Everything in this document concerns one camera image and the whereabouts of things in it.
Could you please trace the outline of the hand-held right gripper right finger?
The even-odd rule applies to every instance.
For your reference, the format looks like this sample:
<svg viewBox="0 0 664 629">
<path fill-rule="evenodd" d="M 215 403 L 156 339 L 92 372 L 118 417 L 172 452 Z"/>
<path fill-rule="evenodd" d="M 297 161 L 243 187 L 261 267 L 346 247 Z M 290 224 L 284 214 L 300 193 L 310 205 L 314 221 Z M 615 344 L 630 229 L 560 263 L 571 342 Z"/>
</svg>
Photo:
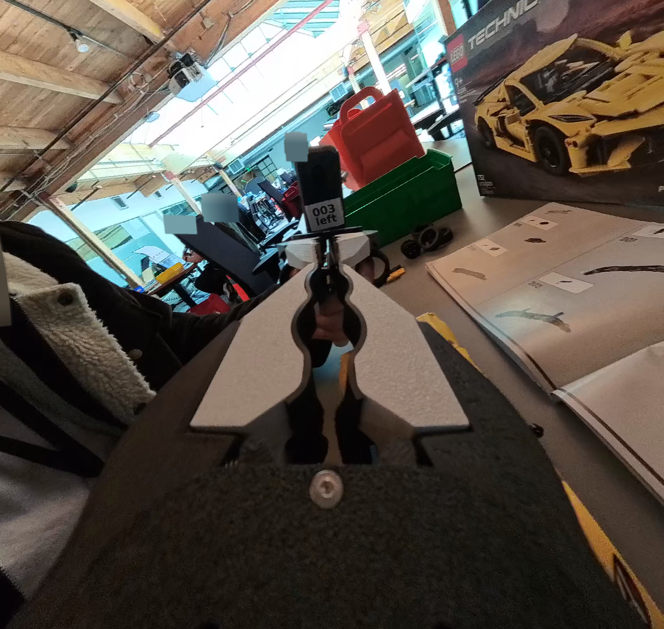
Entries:
<svg viewBox="0 0 664 629">
<path fill-rule="evenodd" d="M 370 464 L 399 442 L 471 428 L 421 323 L 340 265 L 343 331 L 353 349 L 335 431 L 345 464 Z"/>
</svg>

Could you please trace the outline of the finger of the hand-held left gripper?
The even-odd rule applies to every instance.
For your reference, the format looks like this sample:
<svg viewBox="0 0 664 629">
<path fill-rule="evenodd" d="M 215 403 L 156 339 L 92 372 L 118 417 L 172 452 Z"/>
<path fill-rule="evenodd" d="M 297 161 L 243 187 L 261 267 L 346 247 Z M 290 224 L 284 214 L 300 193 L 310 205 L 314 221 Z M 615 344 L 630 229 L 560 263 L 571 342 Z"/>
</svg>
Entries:
<svg viewBox="0 0 664 629">
<path fill-rule="evenodd" d="M 296 273 L 320 269 L 320 241 L 318 239 L 292 239 L 278 243 L 277 249 L 287 267 Z"/>
<path fill-rule="evenodd" d="M 370 239 L 365 233 L 346 233 L 335 236 L 337 264 L 356 267 L 370 257 Z"/>
</svg>

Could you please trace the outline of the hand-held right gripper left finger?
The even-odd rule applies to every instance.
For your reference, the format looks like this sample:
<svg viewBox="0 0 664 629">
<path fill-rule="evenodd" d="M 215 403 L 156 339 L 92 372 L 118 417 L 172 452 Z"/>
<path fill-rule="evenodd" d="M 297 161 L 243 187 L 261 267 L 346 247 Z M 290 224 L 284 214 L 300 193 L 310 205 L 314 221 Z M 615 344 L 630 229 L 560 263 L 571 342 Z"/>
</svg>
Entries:
<svg viewBox="0 0 664 629">
<path fill-rule="evenodd" d="M 241 319 L 190 430 L 257 441 L 278 462 L 325 458 L 310 351 L 317 328 L 311 279 L 317 270 L 306 265 Z"/>
</svg>

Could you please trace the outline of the grey desk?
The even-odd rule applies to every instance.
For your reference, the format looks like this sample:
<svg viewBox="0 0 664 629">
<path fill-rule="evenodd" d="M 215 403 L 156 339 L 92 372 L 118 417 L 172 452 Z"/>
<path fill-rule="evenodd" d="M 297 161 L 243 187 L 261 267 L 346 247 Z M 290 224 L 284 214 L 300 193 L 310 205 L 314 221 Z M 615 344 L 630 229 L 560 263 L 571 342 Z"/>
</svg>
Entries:
<svg viewBox="0 0 664 629">
<path fill-rule="evenodd" d="M 452 157 L 463 208 L 441 220 L 452 228 L 449 251 L 488 237 L 541 207 L 534 200 L 482 198 L 477 192 L 465 138 L 425 143 Z M 531 423 L 544 428 L 540 440 L 562 478 L 617 547 L 633 575 L 663 613 L 663 505 L 636 479 L 582 419 L 554 403 L 428 273 L 424 254 L 405 260 L 402 239 L 383 252 L 406 269 L 384 292 L 414 316 L 433 312 L 452 329 L 479 369 Z"/>
</svg>

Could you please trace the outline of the person's left hand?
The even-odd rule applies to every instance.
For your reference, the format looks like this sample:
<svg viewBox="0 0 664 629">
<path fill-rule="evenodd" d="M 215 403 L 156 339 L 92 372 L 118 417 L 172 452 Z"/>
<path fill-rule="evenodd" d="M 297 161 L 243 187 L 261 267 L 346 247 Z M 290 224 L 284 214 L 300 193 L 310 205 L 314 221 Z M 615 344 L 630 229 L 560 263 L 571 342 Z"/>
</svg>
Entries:
<svg viewBox="0 0 664 629">
<path fill-rule="evenodd" d="M 358 263 L 354 270 L 368 282 L 375 280 L 375 264 L 371 257 Z M 316 329 L 312 339 L 330 342 L 335 346 L 343 347 L 349 343 L 343 329 L 344 304 L 336 293 L 328 296 L 316 306 Z"/>
</svg>

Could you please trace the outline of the black angled screen back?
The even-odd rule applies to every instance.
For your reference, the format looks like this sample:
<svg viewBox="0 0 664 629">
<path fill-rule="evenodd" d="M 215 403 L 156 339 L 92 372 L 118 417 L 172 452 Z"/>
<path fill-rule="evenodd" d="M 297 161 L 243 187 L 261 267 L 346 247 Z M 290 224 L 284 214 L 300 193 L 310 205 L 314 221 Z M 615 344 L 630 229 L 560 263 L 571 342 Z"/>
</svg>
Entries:
<svg viewBox="0 0 664 629">
<path fill-rule="evenodd" d="M 205 222 L 202 216 L 191 219 L 196 223 L 196 233 L 175 236 L 185 247 L 223 268 L 250 298 L 277 284 L 276 255 L 250 248 L 225 224 Z"/>
</svg>

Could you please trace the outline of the green plastic bin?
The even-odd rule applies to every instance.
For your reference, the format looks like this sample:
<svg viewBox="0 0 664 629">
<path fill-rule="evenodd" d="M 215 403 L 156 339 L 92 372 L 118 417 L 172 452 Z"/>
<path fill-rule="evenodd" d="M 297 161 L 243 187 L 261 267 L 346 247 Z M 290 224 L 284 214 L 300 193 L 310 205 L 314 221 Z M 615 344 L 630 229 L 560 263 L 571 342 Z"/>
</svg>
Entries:
<svg viewBox="0 0 664 629">
<path fill-rule="evenodd" d="M 344 199 L 346 225 L 376 231 L 381 247 L 461 208 L 452 158 L 436 149 L 406 161 Z"/>
</svg>

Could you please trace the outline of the red plastic bin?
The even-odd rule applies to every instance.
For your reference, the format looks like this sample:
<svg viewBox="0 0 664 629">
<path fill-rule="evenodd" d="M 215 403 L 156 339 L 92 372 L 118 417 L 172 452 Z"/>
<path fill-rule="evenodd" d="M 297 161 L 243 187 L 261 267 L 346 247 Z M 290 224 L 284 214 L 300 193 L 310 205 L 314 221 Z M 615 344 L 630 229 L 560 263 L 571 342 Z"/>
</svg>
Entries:
<svg viewBox="0 0 664 629">
<path fill-rule="evenodd" d="M 361 89 L 347 99 L 320 145 L 339 153 L 345 185 L 357 191 L 426 152 L 397 90 Z"/>
</svg>

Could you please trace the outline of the open instruction booklet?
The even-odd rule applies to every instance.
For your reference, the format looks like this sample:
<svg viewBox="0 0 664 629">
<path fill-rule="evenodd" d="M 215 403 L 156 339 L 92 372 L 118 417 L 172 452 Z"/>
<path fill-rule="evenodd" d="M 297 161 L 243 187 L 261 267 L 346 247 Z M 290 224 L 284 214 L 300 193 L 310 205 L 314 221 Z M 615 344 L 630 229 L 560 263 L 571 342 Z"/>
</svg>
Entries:
<svg viewBox="0 0 664 629">
<path fill-rule="evenodd" d="M 663 224 L 551 202 L 426 264 L 663 501 Z"/>
</svg>

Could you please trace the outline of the grey ceiling device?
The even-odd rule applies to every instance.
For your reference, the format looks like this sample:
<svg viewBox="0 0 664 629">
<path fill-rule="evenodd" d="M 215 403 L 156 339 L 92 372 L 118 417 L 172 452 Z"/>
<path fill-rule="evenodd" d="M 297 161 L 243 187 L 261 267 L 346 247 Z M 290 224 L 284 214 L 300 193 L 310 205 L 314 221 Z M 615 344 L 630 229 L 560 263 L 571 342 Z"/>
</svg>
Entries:
<svg viewBox="0 0 664 629">
<path fill-rule="evenodd" d="M 172 61 L 167 74 L 168 88 L 172 95 L 181 94 L 186 87 L 199 83 L 204 77 L 201 65 L 189 53 L 182 54 Z"/>
</svg>

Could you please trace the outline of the car set box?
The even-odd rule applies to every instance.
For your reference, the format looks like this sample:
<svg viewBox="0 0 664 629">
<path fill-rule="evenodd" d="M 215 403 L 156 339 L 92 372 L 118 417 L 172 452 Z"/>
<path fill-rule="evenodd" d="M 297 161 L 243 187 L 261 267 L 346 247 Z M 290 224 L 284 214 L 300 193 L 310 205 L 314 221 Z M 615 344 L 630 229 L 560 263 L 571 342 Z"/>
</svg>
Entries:
<svg viewBox="0 0 664 629">
<path fill-rule="evenodd" d="M 482 196 L 663 206 L 663 0 L 488 0 L 445 53 Z"/>
</svg>

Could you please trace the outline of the white shirt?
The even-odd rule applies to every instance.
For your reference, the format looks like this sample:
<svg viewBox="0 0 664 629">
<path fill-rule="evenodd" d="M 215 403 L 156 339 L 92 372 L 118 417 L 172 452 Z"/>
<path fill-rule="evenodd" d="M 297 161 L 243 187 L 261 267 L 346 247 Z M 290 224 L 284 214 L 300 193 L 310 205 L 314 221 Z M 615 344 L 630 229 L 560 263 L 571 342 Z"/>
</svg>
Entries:
<svg viewBox="0 0 664 629">
<path fill-rule="evenodd" d="M 63 444 L 49 442 L 1 409 L 1 437 L 17 441 L 20 454 L 1 444 L 1 575 L 28 600 L 52 569 L 76 527 L 94 484 L 75 454 L 107 459 L 115 434 L 85 429 L 59 416 L 49 417 Z"/>
</svg>

